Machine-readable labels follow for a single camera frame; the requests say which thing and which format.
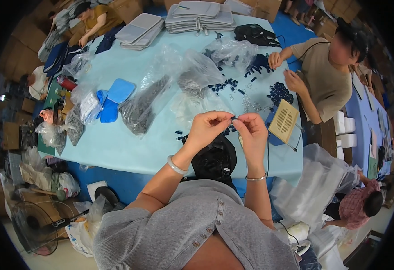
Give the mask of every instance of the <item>floor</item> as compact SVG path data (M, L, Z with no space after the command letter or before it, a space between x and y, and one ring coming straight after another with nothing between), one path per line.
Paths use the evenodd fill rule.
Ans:
M164 7L150 7L145 11L159 16L166 16ZM297 26L287 15L281 12L278 12L275 22L272 23L272 28L276 35L282 35L284 37L285 43L282 37L278 38L283 48L284 46L291 46L316 37L313 32L306 30L303 25ZM294 60L296 58L293 56L287 62L290 63ZM294 62L289 64L289 68L291 70L300 69L300 63ZM80 169L80 165L75 162L69 162L68 166L70 173L80 182L81 194L79 195L79 199L81 201L90 201L86 185L105 180L108 186L116 192L119 200L125 204L129 204L135 200L138 193L152 177L151 175L114 171L100 167L89 168L83 171ZM268 190L272 188L272 180L272 178L267 179ZM246 189L246 180L233 179L233 184L236 186L239 195L243 197Z

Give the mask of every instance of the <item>light blue table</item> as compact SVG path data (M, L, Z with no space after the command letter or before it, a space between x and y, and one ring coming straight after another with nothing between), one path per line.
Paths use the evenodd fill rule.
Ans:
M389 128L387 113L378 100L370 95L374 102L375 110L371 111L366 93L361 100L358 93L353 89L352 96L346 104L347 116L354 118L356 122L357 146L352 147L353 162L352 165L358 165L362 168L363 174L368 173L369 144L371 143L371 129L377 136L377 153L378 148L382 145L384 132L380 130L378 124L377 108L383 112L383 122L386 129ZM391 161L384 161L378 176L388 175L391 172Z
M267 20L240 15L234 15L234 19L237 25L258 23L263 28L273 32ZM145 76L147 65L151 62L154 54L160 50L162 44L175 43L181 46L183 51L188 48L202 51L206 45L216 38L215 32L210 32L208 36L202 33L196 37L195 34L195 32L189 32L171 35L163 31L149 48L140 52L122 49L119 46L119 41L115 41L109 51L95 56L95 59L91 62L92 68L78 83L96 82L99 84L99 89L108 90L115 79L123 78L138 86L140 80ZM234 38L233 32L224 32L223 35ZM96 50L101 39L102 37L99 37L91 44L91 52ZM273 51L281 51L281 48L259 47L259 52L262 54L270 54ZM256 101L264 107L273 105L272 101L266 97L270 94L269 86L276 82L285 83L284 69L288 69L287 62L283 62L282 66L270 75L263 71L262 74L255 73L244 78L244 74L238 74L234 69L225 67L223 67L222 73L227 78L234 78L238 81L237 89L245 90L251 98L251 103ZM254 76L257 79L252 83L252 89L245 88L245 85L250 83ZM173 84L173 87L179 92L177 84ZM230 100L229 94L233 94L234 100ZM232 93L227 88L221 90L219 95L236 115L243 114L242 94L237 91ZM96 120L86 126L86 130L77 146L72 146L70 140L67 139L60 158L84 165L153 175L165 165L167 156L176 153L182 146L182 142L176 140L178 135L174 132L176 130L181 130L184 134L189 132L175 123L175 114L170 111L171 103L172 101L155 118L149 131L142 139L137 138L129 131L120 116L114 123L102 124L99 120ZM293 105L298 108L297 99L294 100ZM268 113L269 110L264 113L260 112L260 115L265 120ZM299 138L299 135L300 130L296 128L290 138L291 145L295 146L298 140L299 145L302 145L302 138ZM237 165L232 173L232 178L244 178L247 174L247 166L243 149L238 140L238 133L230 133L227 138L235 146L237 154ZM265 153L265 167L267 164L266 157L267 153ZM194 174L191 166L189 174ZM301 175L302 147L298 147L298 151L293 152L287 145L269 146L268 176L281 177L296 186Z

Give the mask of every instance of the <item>woman in pink shirt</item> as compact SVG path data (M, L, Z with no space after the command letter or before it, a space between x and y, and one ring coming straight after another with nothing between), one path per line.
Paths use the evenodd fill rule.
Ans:
M336 193L335 197L340 202L330 203L324 212L335 220L327 221L323 228L335 225L355 230L366 224L382 208L383 195L378 182L375 179L369 180L361 171L358 174L365 187L353 189L347 195Z

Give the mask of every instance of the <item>electric fan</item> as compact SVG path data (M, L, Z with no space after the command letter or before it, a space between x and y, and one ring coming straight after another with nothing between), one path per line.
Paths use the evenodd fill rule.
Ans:
M27 252L46 256L57 248L57 231L87 212L88 210L75 217L53 222L41 207L23 201L12 208L11 221L23 248Z

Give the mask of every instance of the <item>woman in brown shirt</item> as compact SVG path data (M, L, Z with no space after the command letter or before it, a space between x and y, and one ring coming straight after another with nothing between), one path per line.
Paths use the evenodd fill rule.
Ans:
M93 38L93 35L101 36L114 26L124 23L119 15L109 6L98 5L90 8L90 2L79 4L75 8L74 15L85 24L86 32L78 42L78 45L81 47L84 47L88 40Z

